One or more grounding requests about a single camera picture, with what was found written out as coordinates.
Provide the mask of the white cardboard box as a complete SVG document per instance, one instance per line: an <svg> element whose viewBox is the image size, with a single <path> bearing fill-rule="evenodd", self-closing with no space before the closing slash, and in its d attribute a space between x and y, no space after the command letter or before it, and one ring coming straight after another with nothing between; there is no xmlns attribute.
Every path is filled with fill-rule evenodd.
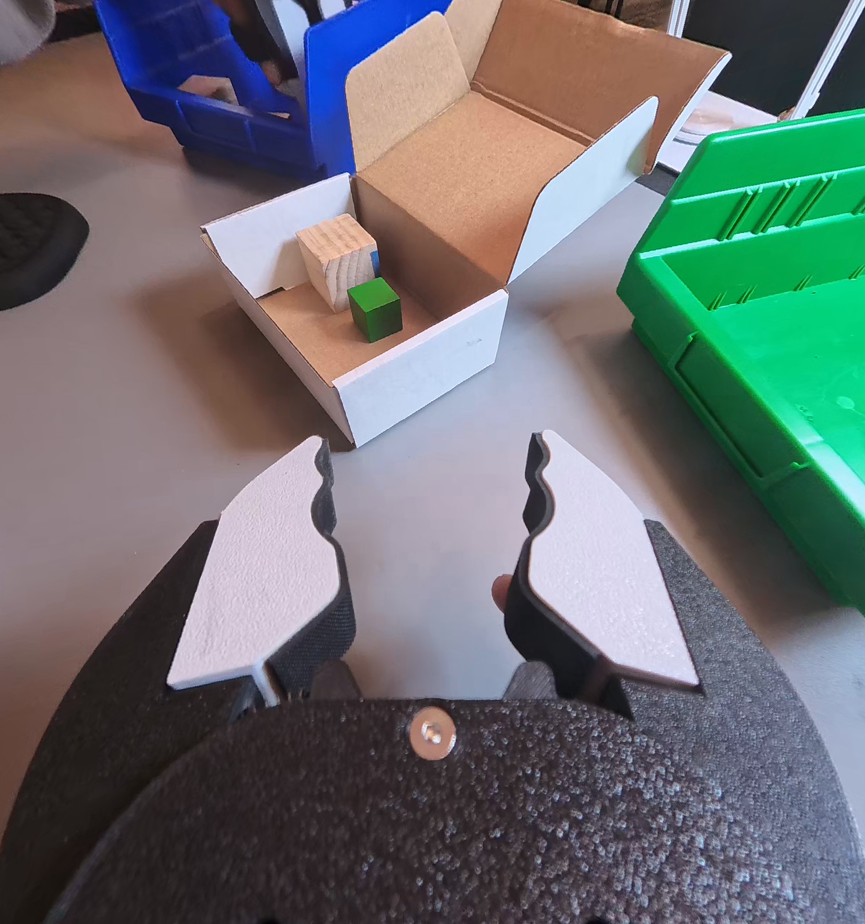
<svg viewBox="0 0 865 924"><path fill-rule="evenodd" d="M566 2L453 2L356 64L355 173L203 227L236 301L364 445L496 359L508 284L654 168L730 53ZM318 296L299 233L380 249L403 329L375 344Z"/></svg>

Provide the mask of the natural wood cube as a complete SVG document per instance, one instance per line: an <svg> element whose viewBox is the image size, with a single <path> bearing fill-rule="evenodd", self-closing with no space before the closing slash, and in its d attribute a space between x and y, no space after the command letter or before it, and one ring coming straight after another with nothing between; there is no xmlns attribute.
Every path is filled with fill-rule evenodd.
<svg viewBox="0 0 865 924"><path fill-rule="evenodd" d="M303 228L297 239L314 289L335 313L348 309L347 290L374 278L375 239L349 213Z"/></svg>

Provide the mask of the large pale wooden block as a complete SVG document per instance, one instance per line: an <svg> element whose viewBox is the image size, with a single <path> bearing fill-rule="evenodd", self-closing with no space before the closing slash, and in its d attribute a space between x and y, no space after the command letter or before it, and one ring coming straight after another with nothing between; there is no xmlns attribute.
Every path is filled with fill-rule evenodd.
<svg viewBox="0 0 865 924"><path fill-rule="evenodd" d="M264 117L282 125L301 123L300 108L280 94L260 72L245 77L236 85L230 77L194 74L176 86L176 90L196 100L207 101L223 114L249 119Z"/></svg>

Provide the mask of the person's left forearm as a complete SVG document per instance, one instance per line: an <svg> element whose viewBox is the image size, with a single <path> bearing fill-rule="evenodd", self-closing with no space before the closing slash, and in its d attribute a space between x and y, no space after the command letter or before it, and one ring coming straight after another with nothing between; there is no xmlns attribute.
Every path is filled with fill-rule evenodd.
<svg viewBox="0 0 865 924"><path fill-rule="evenodd" d="M56 25L54 1L0 1L0 66L42 47Z"/></svg>

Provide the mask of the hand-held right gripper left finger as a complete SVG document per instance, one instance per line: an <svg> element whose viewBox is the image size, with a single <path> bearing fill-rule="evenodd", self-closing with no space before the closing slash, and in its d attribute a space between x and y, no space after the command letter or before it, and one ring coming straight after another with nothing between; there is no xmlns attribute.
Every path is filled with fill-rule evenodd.
<svg viewBox="0 0 865 924"><path fill-rule="evenodd" d="M310 690L356 622L333 537L327 441L311 436L252 480L219 518L167 676L174 689L249 676L266 706Z"/></svg>

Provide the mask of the white metal frame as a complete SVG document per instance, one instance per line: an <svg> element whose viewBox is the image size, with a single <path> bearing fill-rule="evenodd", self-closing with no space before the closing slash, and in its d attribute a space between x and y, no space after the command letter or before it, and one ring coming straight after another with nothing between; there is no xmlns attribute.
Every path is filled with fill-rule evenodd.
<svg viewBox="0 0 865 924"><path fill-rule="evenodd" d="M795 105L779 116L781 121L796 120L808 115L817 102L834 64L839 58L842 49L847 43L864 10L865 0L848 2L842 13L842 17L831 34L830 40L821 52L819 61L812 71L811 76L808 78L805 88Z"/></svg>

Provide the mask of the blue plastic bin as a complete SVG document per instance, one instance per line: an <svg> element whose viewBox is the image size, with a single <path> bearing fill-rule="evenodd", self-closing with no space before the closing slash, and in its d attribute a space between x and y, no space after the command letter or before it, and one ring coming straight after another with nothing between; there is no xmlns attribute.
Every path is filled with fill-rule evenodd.
<svg viewBox="0 0 865 924"><path fill-rule="evenodd" d="M97 1L99 24L122 82L147 121L169 127L185 148L310 183L353 174L346 109L348 72L446 1L369 1L308 27L303 40L306 106L297 125L238 117L176 90L194 74L230 77L255 71L213 2Z"/></svg>

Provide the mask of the green wooden cube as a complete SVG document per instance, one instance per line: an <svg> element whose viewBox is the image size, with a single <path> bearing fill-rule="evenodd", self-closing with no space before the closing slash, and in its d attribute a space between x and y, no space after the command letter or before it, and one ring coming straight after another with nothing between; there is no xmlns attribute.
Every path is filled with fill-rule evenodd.
<svg viewBox="0 0 865 924"><path fill-rule="evenodd" d="M369 343L403 330L401 299L382 277L350 287L347 298L352 319Z"/></svg>

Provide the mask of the black mat pad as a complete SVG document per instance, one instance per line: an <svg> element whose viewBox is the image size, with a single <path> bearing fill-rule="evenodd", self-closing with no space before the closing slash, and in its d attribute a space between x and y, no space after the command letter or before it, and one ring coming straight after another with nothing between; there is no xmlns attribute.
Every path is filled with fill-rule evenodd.
<svg viewBox="0 0 865 924"><path fill-rule="evenodd" d="M54 289L74 265L90 226L69 202L0 193L0 311Z"/></svg>

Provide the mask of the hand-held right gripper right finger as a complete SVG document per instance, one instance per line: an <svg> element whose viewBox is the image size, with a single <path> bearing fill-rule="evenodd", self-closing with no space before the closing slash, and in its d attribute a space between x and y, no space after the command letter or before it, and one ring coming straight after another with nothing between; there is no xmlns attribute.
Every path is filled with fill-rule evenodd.
<svg viewBox="0 0 865 924"><path fill-rule="evenodd" d="M528 530L505 608L509 641L561 699L631 710L623 682L699 694L701 682L643 515L558 433L533 433Z"/></svg>

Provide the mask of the green plastic bin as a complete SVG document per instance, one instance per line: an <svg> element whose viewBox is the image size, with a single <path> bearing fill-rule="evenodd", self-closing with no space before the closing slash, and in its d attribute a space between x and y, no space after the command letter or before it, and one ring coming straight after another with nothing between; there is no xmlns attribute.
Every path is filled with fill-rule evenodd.
<svg viewBox="0 0 865 924"><path fill-rule="evenodd" d="M704 139L617 293L821 584L865 617L865 109Z"/></svg>

